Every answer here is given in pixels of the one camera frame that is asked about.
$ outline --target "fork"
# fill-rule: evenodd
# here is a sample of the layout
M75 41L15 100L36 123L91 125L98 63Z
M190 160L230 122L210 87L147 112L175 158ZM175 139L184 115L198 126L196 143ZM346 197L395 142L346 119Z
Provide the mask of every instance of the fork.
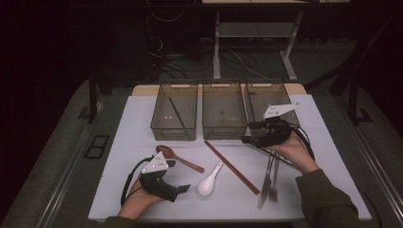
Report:
M279 159L278 159L277 153L276 153L275 175L273 177L273 185L269 189L269 198L270 198L270 201L272 201L272 202L277 202L277 200L278 200L278 191L276 188L276 182L277 182L277 176L278 176L278 164L279 164Z

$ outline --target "dark background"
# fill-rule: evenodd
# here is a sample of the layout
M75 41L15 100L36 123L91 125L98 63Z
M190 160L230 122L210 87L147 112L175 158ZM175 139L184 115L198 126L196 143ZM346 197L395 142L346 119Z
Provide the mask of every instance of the dark background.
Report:
M399 1L364 2L374 6L307 11L298 38L326 42L371 35L396 9L392 2ZM9 210L72 94L91 71L98 75L105 93L114 86L152 82L157 77L153 65L158 63L148 54L148 49L152 48L149 35L159 32L159 35L171 37L170 45L197 58L195 47L199 46L200 37L213 36L212 13L186 13L186 20L167 27L147 21L147 12L82 14L73 10L68 1L2 1L0 85L4 148L0 152L0 220ZM398 96L403 88L402 15L399 13L387 26L357 76L403 135L403 111L399 107L403 96ZM237 16L250 18L247 13ZM146 76L136 78L134 75Z

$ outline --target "floor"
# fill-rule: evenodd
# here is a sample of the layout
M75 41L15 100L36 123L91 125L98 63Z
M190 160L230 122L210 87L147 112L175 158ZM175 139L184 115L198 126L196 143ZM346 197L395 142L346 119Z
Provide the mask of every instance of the floor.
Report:
M160 67L158 79L211 78L211 40L205 39L202 43L200 60L188 58L179 50L170 49L166 54L167 62ZM337 67L349 56L354 46L354 41L345 40L296 43L290 58L298 76L297 82L306 85ZM248 78L263 75L282 78L287 82L286 72L278 55L283 47L285 43L281 40L223 40L221 77ZM314 96L336 147L373 215L372 220L365 222L368 227L402 227L403 221L395 211L401 206L399 196L403 195L403 184L399 179L403 171L403 141L362 89L358 93L358 107L365 108L373 121L359 126L351 124L346 115L348 94L346 92L342 96L332 96L329 92L332 81L326 81L310 89L308 93ZM86 217L131 89L116 86L111 94L99 94L99 114L94 123L88 124L83 115L88 107L87 82L77 88L2 228L103 227L102 223ZM105 153L99 160L85 159L83 155L96 135L110 136ZM382 169L374 170L374 165L368 158L375 158ZM274 225L248 223L247 227ZM292 227L304 228L307 225L303 221L293 222Z

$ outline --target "white tag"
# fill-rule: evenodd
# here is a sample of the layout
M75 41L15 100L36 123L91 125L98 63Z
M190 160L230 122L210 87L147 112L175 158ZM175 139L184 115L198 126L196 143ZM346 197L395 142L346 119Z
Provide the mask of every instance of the white tag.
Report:
M266 111L263 114L263 118L271 118L271 117L277 117L280 116L284 113L287 113L289 111L292 111L296 109L299 106L299 103L297 104L281 104L281 105L269 105L269 107L266 109Z
M168 164L163 156L163 152L158 153L151 162L145 166L142 173L153 173L168 169Z

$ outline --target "chopstick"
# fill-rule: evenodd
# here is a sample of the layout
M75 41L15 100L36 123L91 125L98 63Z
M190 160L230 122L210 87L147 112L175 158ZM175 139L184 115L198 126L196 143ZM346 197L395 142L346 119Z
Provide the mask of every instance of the chopstick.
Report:
M251 183L247 178L245 178L245 176L243 176L242 173L236 167L234 167L234 165L232 165L216 148L214 148L210 142L204 141L204 143L222 160L222 162L224 162L224 164L226 164L232 170L232 172L235 173L235 175L240 178L241 181L243 181L243 183L246 184L246 186L249 187L250 190L252 190L253 193L255 193L255 195L260 193L260 190L255 187L255 185L253 185L253 183Z

